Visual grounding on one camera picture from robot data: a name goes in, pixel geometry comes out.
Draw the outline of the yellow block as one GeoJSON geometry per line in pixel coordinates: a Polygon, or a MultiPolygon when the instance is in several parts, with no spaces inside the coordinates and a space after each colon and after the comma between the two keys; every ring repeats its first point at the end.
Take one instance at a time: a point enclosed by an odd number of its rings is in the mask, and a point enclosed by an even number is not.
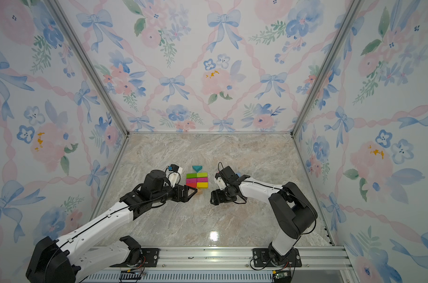
{"type": "Polygon", "coordinates": [[[207,189],[209,187],[208,182],[197,182],[196,187],[198,189],[207,189]]]}

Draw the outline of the lime green block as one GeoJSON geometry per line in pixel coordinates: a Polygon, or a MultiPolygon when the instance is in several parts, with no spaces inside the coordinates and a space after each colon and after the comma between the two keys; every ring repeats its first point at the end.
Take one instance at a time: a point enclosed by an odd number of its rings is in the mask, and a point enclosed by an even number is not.
{"type": "Polygon", "coordinates": [[[208,177],[207,172],[197,173],[197,178],[207,178],[207,177],[208,177]]]}

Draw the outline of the teal triangle block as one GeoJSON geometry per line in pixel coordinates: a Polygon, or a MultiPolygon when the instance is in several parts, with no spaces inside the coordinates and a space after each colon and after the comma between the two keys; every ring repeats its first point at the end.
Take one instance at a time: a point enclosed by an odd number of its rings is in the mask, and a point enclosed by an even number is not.
{"type": "Polygon", "coordinates": [[[192,166],[192,169],[195,171],[195,172],[200,172],[202,169],[203,169],[203,166],[201,166],[201,165],[193,165],[192,166]]]}

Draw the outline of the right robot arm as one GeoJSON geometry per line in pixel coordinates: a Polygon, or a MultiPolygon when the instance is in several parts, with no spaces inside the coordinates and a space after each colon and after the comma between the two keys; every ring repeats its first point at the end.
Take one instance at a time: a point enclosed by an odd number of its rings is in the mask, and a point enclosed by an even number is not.
{"type": "Polygon", "coordinates": [[[268,246],[270,260],[277,266],[290,264],[296,243],[313,232],[318,219],[315,208],[300,188],[294,182],[273,185],[249,175],[240,176],[229,166],[217,172],[215,180],[219,188],[211,192],[212,205],[237,204],[240,199],[246,204],[249,198],[270,205],[279,225],[276,238],[268,246]]]}

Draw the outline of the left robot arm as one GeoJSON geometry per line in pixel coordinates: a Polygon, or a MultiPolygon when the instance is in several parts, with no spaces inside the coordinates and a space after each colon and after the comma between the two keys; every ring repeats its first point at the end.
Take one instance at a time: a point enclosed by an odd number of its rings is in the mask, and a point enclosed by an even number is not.
{"type": "Polygon", "coordinates": [[[26,278],[31,283],[79,283],[112,265],[141,267],[145,257],[141,245],[131,236],[104,248],[94,250],[93,246],[168,201],[188,202],[197,189],[180,185],[179,180],[180,175],[170,180],[165,172],[152,170],[143,183],[89,223],[57,239],[43,238],[35,246],[26,278]]]}

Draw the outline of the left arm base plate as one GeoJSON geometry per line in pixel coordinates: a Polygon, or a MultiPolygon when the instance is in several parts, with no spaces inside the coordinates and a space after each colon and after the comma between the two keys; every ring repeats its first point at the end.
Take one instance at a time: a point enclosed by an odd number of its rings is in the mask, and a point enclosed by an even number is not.
{"type": "Polygon", "coordinates": [[[126,260],[120,264],[111,265],[111,267],[121,268],[138,268],[151,267],[155,268],[160,253],[159,248],[142,248],[130,253],[126,260]]]}

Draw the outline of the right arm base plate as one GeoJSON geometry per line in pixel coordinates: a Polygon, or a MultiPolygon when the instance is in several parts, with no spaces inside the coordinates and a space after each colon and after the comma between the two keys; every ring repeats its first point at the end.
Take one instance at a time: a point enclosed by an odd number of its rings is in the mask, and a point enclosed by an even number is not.
{"type": "Polygon", "coordinates": [[[295,248],[287,254],[280,255],[276,251],[270,251],[268,248],[254,248],[252,250],[253,265],[256,268],[263,267],[301,267],[301,256],[295,248]]]}

